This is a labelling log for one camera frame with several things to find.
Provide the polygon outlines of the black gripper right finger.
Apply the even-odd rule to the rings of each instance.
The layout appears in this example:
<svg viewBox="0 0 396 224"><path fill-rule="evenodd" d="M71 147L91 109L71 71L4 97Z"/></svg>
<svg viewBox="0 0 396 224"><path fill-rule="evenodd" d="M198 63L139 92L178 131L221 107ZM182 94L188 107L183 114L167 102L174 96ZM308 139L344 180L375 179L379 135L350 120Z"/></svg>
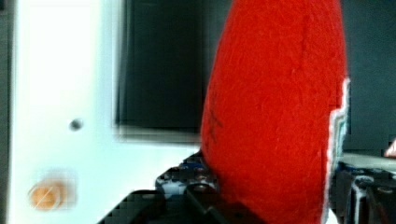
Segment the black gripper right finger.
<svg viewBox="0 0 396 224"><path fill-rule="evenodd" d="M395 174L339 162L330 206L339 224L396 224Z"/></svg>

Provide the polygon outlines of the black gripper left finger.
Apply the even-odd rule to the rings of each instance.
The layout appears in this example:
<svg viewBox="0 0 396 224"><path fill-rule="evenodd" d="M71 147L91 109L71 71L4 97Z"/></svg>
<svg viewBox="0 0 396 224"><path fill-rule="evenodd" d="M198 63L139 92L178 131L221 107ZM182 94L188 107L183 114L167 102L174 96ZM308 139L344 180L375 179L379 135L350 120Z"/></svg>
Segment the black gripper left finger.
<svg viewBox="0 0 396 224"><path fill-rule="evenodd" d="M152 190L126 196L97 224L266 224L219 194L216 176L197 152L155 180Z"/></svg>

